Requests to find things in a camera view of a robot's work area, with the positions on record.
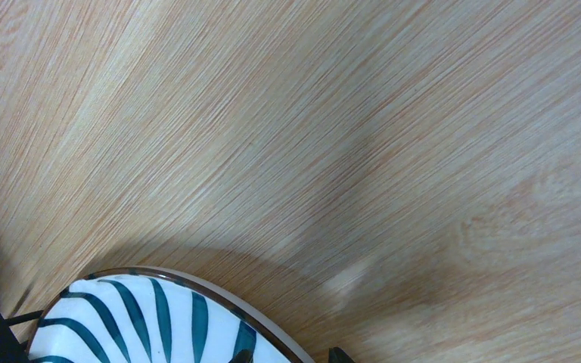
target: light wood surface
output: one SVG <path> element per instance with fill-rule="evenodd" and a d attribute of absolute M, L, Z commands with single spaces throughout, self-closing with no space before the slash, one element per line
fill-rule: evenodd
<path fill-rule="evenodd" d="M 581 2 L 0 2 L 0 309 L 128 264 L 318 361 L 581 361 Z"/>

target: plate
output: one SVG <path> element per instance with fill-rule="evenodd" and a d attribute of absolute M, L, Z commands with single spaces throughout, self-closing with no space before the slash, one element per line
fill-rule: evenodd
<path fill-rule="evenodd" d="M 74 281 L 37 321 L 34 363 L 314 361 L 254 307 L 208 281 L 153 267 Z"/>

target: wooden floor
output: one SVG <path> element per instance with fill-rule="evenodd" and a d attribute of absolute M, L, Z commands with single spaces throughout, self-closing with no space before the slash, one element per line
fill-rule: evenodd
<path fill-rule="evenodd" d="M 581 361 L 581 2 L 0 2 L 0 309 L 129 264 L 320 362 Z"/>

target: ceramic plate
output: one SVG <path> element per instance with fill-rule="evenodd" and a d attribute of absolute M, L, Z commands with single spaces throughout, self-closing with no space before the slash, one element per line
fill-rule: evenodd
<path fill-rule="evenodd" d="M 255 363 L 313 360 L 235 295 L 161 268 L 106 270 L 73 282 L 37 323 L 32 362 Z"/>

